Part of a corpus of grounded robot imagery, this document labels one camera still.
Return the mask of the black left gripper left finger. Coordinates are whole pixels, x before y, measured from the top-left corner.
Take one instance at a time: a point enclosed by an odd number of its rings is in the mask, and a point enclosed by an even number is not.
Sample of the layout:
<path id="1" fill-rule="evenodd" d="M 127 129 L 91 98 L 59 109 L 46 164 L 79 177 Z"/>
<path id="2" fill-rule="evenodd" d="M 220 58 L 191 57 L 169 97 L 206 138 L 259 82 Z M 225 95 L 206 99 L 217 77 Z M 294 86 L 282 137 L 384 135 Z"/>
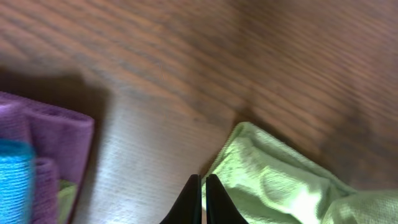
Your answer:
<path id="1" fill-rule="evenodd" d="M 201 177 L 193 174 L 160 224 L 201 224 L 201 213 Z"/>

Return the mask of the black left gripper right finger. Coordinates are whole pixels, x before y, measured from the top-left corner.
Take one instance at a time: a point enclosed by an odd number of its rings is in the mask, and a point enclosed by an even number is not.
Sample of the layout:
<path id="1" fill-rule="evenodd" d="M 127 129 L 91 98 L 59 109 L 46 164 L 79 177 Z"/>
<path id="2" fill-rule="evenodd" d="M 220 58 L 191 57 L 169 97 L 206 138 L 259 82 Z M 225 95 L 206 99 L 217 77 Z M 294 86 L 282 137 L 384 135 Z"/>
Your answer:
<path id="1" fill-rule="evenodd" d="M 215 174 L 206 178 L 207 224 L 248 224 Z"/>

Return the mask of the green microfibre cloth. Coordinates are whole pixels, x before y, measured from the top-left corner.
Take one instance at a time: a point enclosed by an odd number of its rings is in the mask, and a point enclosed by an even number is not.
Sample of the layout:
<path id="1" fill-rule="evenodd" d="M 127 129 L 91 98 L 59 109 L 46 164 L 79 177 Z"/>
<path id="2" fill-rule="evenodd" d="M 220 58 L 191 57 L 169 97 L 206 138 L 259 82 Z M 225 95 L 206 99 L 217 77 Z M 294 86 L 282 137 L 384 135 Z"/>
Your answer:
<path id="1" fill-rule="evenodd" d="M 249 122 L 209 168 L 248 223 L 397 224 L 397 190 L 357 191 Z"/>

